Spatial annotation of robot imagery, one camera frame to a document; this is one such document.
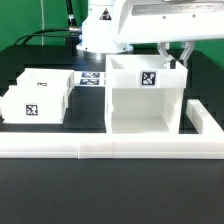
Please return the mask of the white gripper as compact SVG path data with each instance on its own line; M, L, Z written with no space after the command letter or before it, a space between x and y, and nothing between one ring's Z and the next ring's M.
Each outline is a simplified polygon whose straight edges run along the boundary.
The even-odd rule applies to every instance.
M174 69L168 42L187 41L179 58L186 67L191 41L224 38L222 22L224 0L116 0L112 36L117 43L158 43L158 52Z

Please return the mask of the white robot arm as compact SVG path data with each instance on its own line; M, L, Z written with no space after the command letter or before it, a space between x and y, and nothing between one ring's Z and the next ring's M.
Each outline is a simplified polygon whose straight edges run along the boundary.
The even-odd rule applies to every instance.
M169 66L173 42L184 44L186 62L198 40L224 39L224 0L88 0L77 50L88 57L115 56L128 65L138 44L155 44L154 57Z

